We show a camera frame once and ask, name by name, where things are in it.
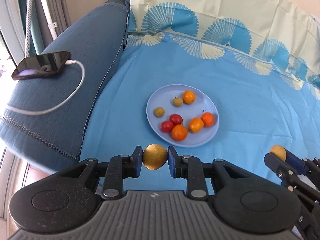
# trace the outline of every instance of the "white cable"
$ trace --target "white cable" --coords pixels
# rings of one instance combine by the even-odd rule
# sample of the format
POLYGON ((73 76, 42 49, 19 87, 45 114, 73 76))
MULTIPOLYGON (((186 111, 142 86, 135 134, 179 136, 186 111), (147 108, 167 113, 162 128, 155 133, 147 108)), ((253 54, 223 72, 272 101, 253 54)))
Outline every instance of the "white cable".
POLYGON ((27 16, 26 16, 26 39, 24 44, 24 57, 29 57, 30 55, 30 28, 31 28, 31 15, 32 15, 32 3, 33 0, 27 1, 27 16))
POLYGON ((75 89, 75 91, 72 92, 72 94, 70 96, 68 96, 64 101, 62 101, 60 104, 50 108, 50 109, 47 109, 47 110, 43 110, 43 111, 27 111, 27 110, 23 110, 23 109, 18 109, 18 108, 15 108, 15 107, 12 107, 12 106, 8 106, 6 105, 5 108, 10 110, 10 111, 13 111, 13 112, 16 112, 18 114, 25 114, 25 115, 42 115, 42 114, 47 114, 47 113, 51 113, 52 111, 58 109, 60 106, 63 106, 66 102, 68 102, 70 100, 70 98, 72 98, 75 93, 77 93, 77 91, 79 90, 79 88, 82 86, 82 83, 84 81, 84 77, 85 77, 85 69, 84 69, 84 66, 83 64, 80 62, 80 61, 77 61, 77 60, 67 60, 67 62, 65 63, 66 65, 70 65, 70 64, 78 64, 82 70, 82 78, 81 78, 81 81, 79 83, 79 85, 77 86, 77 88, 75 89))

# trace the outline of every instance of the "blue denim armrest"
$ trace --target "blue denim armrest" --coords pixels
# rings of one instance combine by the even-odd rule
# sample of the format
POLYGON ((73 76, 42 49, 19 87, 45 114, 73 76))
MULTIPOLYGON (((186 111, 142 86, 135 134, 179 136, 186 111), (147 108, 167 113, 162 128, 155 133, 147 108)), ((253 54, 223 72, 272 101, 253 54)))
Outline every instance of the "blue denim armrest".
MULTIPOLYGON (((70 58, 85 66, 84 83, 68 103, 49 114, 26 116, 7 110, 0 117, 0 138, 9 149, 47 171, 79 161, 94 103, 118 68, 127 16, 124 0, 109 0, 71 25, 43 51, 69 50, 70 58)), ((19 81, 9 105, 31 111, 49 109, 67 98, 80 79, 81 69, 73 64, 52 78, 19 81)))

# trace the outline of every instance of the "plate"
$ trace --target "plate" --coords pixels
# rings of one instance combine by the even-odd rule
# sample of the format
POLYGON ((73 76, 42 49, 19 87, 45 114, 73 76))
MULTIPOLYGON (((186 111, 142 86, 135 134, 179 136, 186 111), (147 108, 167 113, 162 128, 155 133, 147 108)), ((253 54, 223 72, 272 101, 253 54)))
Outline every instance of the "plate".
POLYGON ((150 96, 147 103, 147 118, 151 128, 163 140, 172 145, 185 148, 192 148, 206 144, 215 136, 219 127, 219 114, 211 99, 199 89, 180 84, 161 87, 150 96), (183 104, 180 107, 175 107, 172 104, 172 99, 174 97, 182 98, 182 94, 186 90, 191 90, 196 94, 196 101, 191 105, 183 104), (159 106, 163 107, 165 111, 164 115, 160 118, 153 114, 153 110, 159 106), (203 113, 202 110, 210 112, 215 116, 215 124, 211 127, 204 127, 198 133, 189 132, 188 136, 183 141, 173 140, 171 133, 164 133, 160 129, 161 123, 169 120, 169 117, 172 114, 181 115, 183 118, 183 124, 188 127, 189 122, 193 118, 201 117, 203 113))

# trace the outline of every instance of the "blue sheet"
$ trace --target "blue sheet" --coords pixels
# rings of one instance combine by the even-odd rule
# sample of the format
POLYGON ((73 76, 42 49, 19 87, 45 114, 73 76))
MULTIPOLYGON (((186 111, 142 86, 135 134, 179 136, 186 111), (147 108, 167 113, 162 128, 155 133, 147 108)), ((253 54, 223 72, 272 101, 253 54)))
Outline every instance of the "blue sheet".
MULTIPOLYGON (((226 48, 222 57, 203 59, 188 53, 167 32, 154 46, 138 39, 129 38, 119 70, 96 102, 82 160, 108 161, 114 155, 130 155, 137 145, 145 148, 157 143, 167 148, 169 144, 148 124, 146 104, 156 89, 176 83, 204 92, 220 115, 220 127, 212 141, 196 148, 176 147, 179 155, 194 155, 209 163, 223 158, 276 183, 280 180, 263 162, 272 145, 280 144, 299 158, 318 155, 320 101, 307 85, 297 91, 275 70, 267 76, 257 75, 226 48)), ((172 179, 167 164, 156 171, 142 166, 140 177, 126 179, 124 188, 185 189, 186 181, 172 179)))

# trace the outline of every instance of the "orange fruit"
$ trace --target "orange fruit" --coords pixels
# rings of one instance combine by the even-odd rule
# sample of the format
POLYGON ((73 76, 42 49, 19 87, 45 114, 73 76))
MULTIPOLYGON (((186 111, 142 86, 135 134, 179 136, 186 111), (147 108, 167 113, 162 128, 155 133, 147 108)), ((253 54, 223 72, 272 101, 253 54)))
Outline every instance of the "orange fruit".
POLYGON ((199 117, 195 117, 189 123, 189 130, 193 133, 199 132, 204 126, 203 121, 199 117))
POLYGON ((188 135, 188 130, 182 124, 177 124, 171 131, 171 136, 175 141, 182 141, 188 135))
POLYGON ((201 115, 201 120, 204 123, 204 127, 210 127, 214 124, 214 115, 211 113, 203 113, 201 115))
POLYGON ((192 104, 196 100, 196 95, 193 91, 187 90, 182 95, 182 100, 186 104, 192 104))

